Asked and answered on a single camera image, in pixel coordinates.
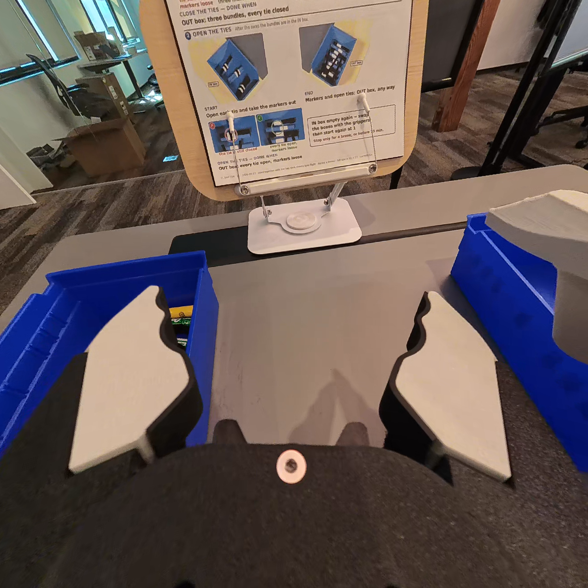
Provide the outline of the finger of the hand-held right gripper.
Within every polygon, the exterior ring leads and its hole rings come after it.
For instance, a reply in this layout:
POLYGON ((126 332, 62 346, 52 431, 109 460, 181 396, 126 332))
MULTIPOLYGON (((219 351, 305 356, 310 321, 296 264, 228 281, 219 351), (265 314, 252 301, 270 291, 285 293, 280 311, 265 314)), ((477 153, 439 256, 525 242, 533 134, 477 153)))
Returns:
POLYGON ((587 363, 587 194, 553 190, 490 209, 486 225, 557 270, 553 340, 587 363))

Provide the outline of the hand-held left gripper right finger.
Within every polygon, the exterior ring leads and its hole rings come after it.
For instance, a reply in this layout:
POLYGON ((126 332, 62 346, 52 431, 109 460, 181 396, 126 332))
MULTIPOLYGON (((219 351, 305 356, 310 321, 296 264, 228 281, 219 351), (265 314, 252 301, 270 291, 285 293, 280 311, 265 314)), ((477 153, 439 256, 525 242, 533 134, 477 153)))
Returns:
POLYGON ((423 293, 379 417, 385 448, 433 471, 454 459, 501 483, 511 478, 496 357, 436 292, 423 293))

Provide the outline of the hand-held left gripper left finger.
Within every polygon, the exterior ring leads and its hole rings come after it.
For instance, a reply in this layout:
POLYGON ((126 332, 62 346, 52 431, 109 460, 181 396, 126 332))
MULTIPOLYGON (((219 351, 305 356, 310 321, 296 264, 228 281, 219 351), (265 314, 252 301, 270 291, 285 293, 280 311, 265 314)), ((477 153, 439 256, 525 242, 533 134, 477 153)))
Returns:
POLYGON ((187 446, 203 402, 160 286, 148 286, 108 321, 85 357, 72 473, 130 451, 152 463, 187 446))

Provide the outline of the blue plastic bin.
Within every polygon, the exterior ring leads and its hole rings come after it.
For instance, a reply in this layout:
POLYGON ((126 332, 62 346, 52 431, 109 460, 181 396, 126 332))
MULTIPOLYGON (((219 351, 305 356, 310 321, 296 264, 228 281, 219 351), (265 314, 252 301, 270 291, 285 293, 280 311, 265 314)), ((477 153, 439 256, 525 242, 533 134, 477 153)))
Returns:
POLYGON ((587 473, 587 365, 554 342, 556 269, 468 215, 451 275, 575 466, 587 473))
POLYGON ((194 367, 203 415, 187 446, 207 441, 219 303, 205 252, 168 254, 49 273, 1 334, 1 454, 74 355, 151 285, 170 307, 193 305, 186 353, 194 367))

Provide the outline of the black desk mat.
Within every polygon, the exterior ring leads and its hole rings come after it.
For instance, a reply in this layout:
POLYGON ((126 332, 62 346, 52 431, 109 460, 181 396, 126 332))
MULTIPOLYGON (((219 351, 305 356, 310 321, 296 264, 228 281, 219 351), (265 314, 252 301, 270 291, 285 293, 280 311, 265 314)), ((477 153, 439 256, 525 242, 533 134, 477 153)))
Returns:
POLYGON ((239 226, 234 228, 220 229, 179 235, 173 238, 169 254, 185 254, 189 252, 203 251, 209 267, 232 265, 237 263, 252 262, 261 259, 279 258, 294 254, 305 254, 311 251, 325 251, 333 248, 349 247, 378 243, 388 240, 411 238, 424 235, 432 235, 443 232, 464 231, 467 222, 452 224, 440 224, 415 229, 404 229, 364 235, 358 241, 342 245, 314 247, 312 249, 301 249, 297 251, 278 252, 272 254, 253 254, 247 248, 247 228, 239 226))

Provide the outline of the dark partition panel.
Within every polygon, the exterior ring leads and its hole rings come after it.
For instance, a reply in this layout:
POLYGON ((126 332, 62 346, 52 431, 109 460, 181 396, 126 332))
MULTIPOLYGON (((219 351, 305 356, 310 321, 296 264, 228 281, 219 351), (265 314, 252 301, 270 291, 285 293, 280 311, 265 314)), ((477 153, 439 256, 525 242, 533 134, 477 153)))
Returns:
POLYGON ((483 1, 430 1, 421 92, 450 88, 457 80, 483 1))

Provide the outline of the white board stand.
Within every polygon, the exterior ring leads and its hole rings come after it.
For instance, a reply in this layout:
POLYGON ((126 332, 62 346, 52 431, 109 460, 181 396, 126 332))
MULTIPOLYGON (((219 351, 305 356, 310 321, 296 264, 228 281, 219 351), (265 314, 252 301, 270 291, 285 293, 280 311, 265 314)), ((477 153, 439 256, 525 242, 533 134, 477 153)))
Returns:
POLYGON ((371 176, 377 170, 378 164, 373 161, 235 185, 238 195, 263 199, 267 192, 278 188, 334 183, 334 188, 322 201, 274 206, 266 206, 261 201, 261 207, 252 210, 248 217, 249 252, 255 255, 276 254, 355 243, 362 237, 362 230, 349 203, 339 199, 339 194, 347 180, 371 176))

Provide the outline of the open cardboard box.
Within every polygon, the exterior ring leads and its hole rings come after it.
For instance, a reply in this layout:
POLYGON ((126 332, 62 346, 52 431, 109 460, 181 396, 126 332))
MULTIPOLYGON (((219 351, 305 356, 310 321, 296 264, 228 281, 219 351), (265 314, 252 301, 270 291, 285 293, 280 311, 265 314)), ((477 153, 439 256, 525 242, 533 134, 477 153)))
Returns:
POLYGON ((146 148, 128 118, 80 126, 58 141, 90 178, 136 169, 145 162, 146 148))

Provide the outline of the printed instruction sheet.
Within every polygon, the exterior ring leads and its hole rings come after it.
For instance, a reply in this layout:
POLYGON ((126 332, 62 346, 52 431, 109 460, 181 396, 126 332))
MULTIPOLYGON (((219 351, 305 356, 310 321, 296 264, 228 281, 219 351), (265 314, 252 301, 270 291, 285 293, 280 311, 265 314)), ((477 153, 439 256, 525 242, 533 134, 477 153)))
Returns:
POLYGON ((412 1, 166 1, 217 187, 403 156, 412 1))

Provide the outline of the closed cardboard box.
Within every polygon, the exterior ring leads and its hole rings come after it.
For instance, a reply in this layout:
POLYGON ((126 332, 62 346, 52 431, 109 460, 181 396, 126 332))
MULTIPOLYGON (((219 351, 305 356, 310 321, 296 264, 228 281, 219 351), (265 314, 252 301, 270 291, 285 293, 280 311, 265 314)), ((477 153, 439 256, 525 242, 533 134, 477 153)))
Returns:
POLYGON ((132 110, 114 73, 79 77, 76 82, 84 85, 95 98, 96 108, 92 116, 99 117, 101 121, 131 119, 132 110))

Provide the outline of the black office chair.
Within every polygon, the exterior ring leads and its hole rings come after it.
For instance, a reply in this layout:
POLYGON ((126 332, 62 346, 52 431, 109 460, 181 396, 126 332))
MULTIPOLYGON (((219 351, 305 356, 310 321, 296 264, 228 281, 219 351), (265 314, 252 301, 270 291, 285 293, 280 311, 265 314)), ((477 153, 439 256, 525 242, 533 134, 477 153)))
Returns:
POLYGON ((72 85, 66 86, 62 80, 54 73, 48 61, 45 61, 36 55, 26 54, 34 64, 38 65, 43 73, 49 78, 50 83, 55 89, 55 92, 61 101, 62 105, 67 107, 74 115, 92 118, 92 116, 100 116, 95 114, 96 106, 91 92, 87 85, 72 85))

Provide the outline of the black metal stand frame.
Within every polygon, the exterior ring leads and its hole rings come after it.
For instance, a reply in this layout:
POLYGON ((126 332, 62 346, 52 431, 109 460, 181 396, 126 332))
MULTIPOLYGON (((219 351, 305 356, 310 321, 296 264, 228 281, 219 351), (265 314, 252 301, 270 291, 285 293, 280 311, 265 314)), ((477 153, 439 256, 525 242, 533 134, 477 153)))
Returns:
POLYGON ((583 118, 587 106, 555 111, 543 117, 568 72, 587 72, 587 1, 549 1, 543 33, 481 166, 460 168, 451 180, 501 173, 510 159, 525 169, 544 164, 523 154, 541 128, 583 118))

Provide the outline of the wooden post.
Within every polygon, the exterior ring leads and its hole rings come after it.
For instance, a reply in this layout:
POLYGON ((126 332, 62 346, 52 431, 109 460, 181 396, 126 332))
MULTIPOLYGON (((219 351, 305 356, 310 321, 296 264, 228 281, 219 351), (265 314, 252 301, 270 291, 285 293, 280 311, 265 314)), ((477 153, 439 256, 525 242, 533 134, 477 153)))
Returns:
POLYGON ((432 129, 438 133, 454 131, 460 124, 469 91, 476 76, 481 55, 488 41, 499 5, 500 1, 481 2, 481 9, 460 63, 456 80, 451 88, 443 91, 437 111, 433 117, 432 129))

